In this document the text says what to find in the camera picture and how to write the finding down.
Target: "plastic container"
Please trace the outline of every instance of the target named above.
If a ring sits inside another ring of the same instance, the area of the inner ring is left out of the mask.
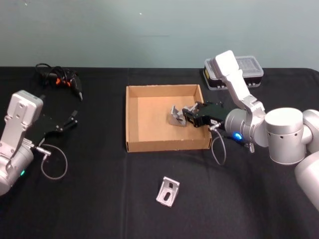
[[[216,78],[212,65],[212,59],[206,59],[204,63],[203,75],[206,80],[207,86],[211,91],[226,90],[226,85],[221,79]],[[261,84],[262,77],[264,76],[263,68],[254,56],[236,56],[239,69],[243,70],[243,78],[248,88],[258,87]]]

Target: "gray wall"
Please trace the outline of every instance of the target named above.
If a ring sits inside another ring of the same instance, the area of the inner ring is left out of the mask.
[[[315,0],[0,0],[0,66],[202,67],[232,49],[319,70]]]

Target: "black tablecloth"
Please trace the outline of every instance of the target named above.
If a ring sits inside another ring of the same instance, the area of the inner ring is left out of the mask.
[[[207,89],[198,69],[77,71],[82,103],[68,89],[35,87],[32,68],[0,68],[0,116],[20,89],[45,94],[43,113],[58,120],[79,111],[77,128],[48,140],[68,156],[65,178],[46,179],[36,156],[0,197],[0,238],[319,238],[319,212],[297,185],[294,166],[274,163],[266,148],[250,154],[226,141],[224,167],[209,150],[126,153],[126,85],[200,84],[205,100],[235,107],[228,92]],[[319,73],[265,69],[251,93],[267,111],[319,109]],[[172,208],[155,200],[164,176],[180,182]]]

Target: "cardboard box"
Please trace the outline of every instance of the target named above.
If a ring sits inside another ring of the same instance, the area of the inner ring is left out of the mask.
[[[128,86],[126,88],[126,146],[128,152],[208,149],[208,127],[170,125],[177,109],[203,102],[199,85]]]

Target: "blue led light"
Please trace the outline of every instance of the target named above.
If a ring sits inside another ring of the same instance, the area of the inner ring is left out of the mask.
[[[234,132],[233,133],[233,138],[237,141],[242,141],[243,140],[243,135],[241,133],[238,133],[238,132]]]

